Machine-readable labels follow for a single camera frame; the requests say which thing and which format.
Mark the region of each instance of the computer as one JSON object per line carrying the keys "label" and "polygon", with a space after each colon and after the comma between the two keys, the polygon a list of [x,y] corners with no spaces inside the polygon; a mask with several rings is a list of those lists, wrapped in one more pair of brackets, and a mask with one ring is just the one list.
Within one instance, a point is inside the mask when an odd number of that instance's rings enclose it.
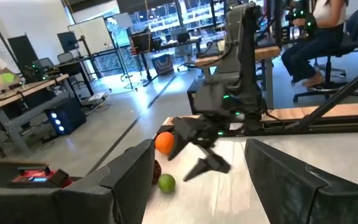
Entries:
{"label": "computer", "polygon": [[74,32],[63,32],[57,34],[60,44],[63,47],[65,53],[70,52],[78,48],[77,39]]}

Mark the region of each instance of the white table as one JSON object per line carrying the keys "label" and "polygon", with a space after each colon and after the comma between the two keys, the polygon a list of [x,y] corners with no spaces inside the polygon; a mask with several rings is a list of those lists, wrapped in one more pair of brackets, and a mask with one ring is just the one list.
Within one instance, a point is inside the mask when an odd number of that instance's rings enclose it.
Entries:
{"label": "white table", "polygon": [[[312,166],[358,184],[358,133],[267,136],[257,138]],[[208,172],[189,182],[182,179],[204,154],[189,144],[174,160],[156,152],[162,172],[174,176],[176,192],[165,195],[155,187],[147,204],[143,224],[267,224],[244,159],[246,138],[217,142],[215,152],[232,170]]]}

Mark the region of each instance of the wooden desk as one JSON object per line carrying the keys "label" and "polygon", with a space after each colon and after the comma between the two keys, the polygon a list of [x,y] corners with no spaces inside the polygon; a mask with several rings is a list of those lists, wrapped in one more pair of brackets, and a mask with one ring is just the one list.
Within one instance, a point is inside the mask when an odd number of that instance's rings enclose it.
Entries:
{"label": "wooden desk", "polygon": [[[56,80],[60,82],[62,80],[65,80],[66,78],[68,78],[68,75],[62,75],[58,77]],[[25,85],[24,88],[19,87],[14,90],[10,90],[6,93],[2,93],[0,94],[0,99],[4,99],[4,100],[0,101],[0,107],[12,103],[13,101],[21,99],[22,96],[20,94],[17,94],[18,91],[20,91],[23,94],[23,96],[28,96],[30,94],[35,93],[36,91],[42,90],[54,84],[55,84],[55,80],[35,82]]]}
{"label": "wooden desk", "polygon": [[[63,81],[65,84],[66,89],[70,92],[71,96],[75,96],[74,91],[71,89],[70,85],[67,82],[68,75],[62,75],[58,77],[56,80],[58,82]],[[31,153],[29,147],[25,142],[25,136],[22,133],[21,125],[29,122],[34,117],[38,116],[39,114],[43,113],[46,109],[51,108],[51,106],[56,105],[57,103],[64,100],[67,96],[65,94],[60,94],[51,100],[46,102],[42,102],[42,104],[31,108],[30,110],[22,113],[20,116],[16,118],[10,119],[8,115],[3,110],[3,106],[12,103],[14,101],[20,100],[23,96],[29,96],[37,91],[43,90],[51,85],[55,84],[55,80],[47,80],[42,82],[35,82],[25,85],[24,88],[19,87],[15,90],[8,91],[6,93],[0,94],[0,124],[4,127],[6,134],[9,135],[10,139],[12,139],[15,147],[17,147],[22,152],[26,153],[27,155]],[[31,129],[32,133],[38,128],[43,128],[42,126],[37,126],[37,128]]]}
{"label": "wooden desk", "polygon": [[[268,60],[268,59],[279,56],[280,52],[281,52],[281,50],[277,46],[255,49],[255,59],[256,60]],[[197,67],[203,67],[204,64],[211,63],[211,62],[217,60],[218,58],[219,58],[218,56],[199,58],[196,60],[195,65]],[[207,67],[217,66],[217,65],[219,65],[219,63],[220,62],[216,62],[211,65],[207,65]]]}
{"label": "wooden desk", "polygon": [[[276,114],[281,119],[298,118],[312,111],[313,107],[292,110],[291,116],[288,116],[287,110],[276,110]],[[357,113],[357,104],[338,105],[326,116]],[[184,176],[198,158],[205,157],[197,146],[188,144],[171,161],[156,151],[155,159],[160,163],[162,173],[171,174],[176,179],[176,187],[172,194],[163,194],[157,186],[154,187],[142,223],[269,224],[244,159],[247,139],[217,140],[213,150],[231,165],[228,174],[209,171],[188,182],[183,181]],[[263,136],[257,139],[312,166],[358,184],[358,133]]]}
{"label": "wooden desk", "polygon": [[[302,108],[285,108],[285,109],[275,109],[270,110],[269,113],[280,119],[301,119],[304,116],[312,113],[318,106],[307,106]],[[323,117],[336,117],[336,116],[357,116],[358,115],[358,103],[349,103],[343,105],[336,105],[333,109],[328,111]],[[183,116],[188,118],[198,118],[199,115],[188,115]],[[162,125],[172,125],[173,117],[167,118]],[[266,116],[265,114],[262,116],[262,121],[273,121],[273,118]]]}

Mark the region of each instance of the lime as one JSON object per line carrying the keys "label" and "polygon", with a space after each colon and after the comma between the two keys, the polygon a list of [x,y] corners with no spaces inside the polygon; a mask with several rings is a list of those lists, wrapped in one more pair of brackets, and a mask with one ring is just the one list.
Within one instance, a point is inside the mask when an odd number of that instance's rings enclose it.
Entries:
{"label": "lime", "polygon": [[170,193],[175,190],[175,179],[170,174],[163,174],[158,178],[158,187],[164,193]]}
{"label": "lime", "polygon": [[3,73],[1,74],[2,79],[7,83],[12,83],[15,80],[15,75],[12,73]]}

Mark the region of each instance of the black computer tower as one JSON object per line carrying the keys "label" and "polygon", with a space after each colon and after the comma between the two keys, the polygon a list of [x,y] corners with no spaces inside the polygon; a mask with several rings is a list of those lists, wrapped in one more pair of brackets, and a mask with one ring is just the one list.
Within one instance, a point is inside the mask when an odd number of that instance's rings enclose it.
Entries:
{"label": "black computer tower", "polygon": [[58,136],[71,134],[86,122],[85,113],[74,97],[64,99],[54,108],[45,110],[45,113]]}

